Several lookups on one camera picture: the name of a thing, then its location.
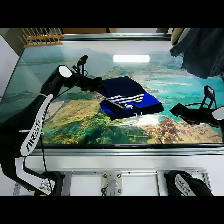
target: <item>dark gray garment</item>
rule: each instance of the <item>dark gray garment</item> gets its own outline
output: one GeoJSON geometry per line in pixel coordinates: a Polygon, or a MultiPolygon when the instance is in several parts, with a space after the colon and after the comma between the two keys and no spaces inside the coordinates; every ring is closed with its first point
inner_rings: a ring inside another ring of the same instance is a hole
{"type": "Polygon", "coordinates": [[[182,54],[182,68],[193,75],[203,79],[220,75],[224,71],[224,28],[191,28],[170,53],[182,54]]]}

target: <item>table top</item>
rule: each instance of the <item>table top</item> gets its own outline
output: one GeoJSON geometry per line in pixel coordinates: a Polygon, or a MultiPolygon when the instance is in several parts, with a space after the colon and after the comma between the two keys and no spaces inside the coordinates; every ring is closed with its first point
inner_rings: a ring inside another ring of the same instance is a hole
{"type": "Polygon", "coordinates": [[[125,126],[133,118],[111,121],[100,108],[103,97],[99,93],[74,87],[51,103],[44,124],[45,144],[221,143],[217,128],[188,125],[169,110],[177,103],[201,102],[205,85],[215,90],[217,105],[222,106],[222,79],[203,80],[181,70],[182,58],[172,57],[170,48],[169,41],[69,41],[61,46],[27,48],[0,104],[0,123],[31,103],[58,65],[71,68],[88,55],[85,69],[89,77],[129,76],[162,102],[164,111],[135,118],[133,125],[125,126]],[[150,62],[119,63],[113,61],[114,55],[149,55],[150,62]]]}

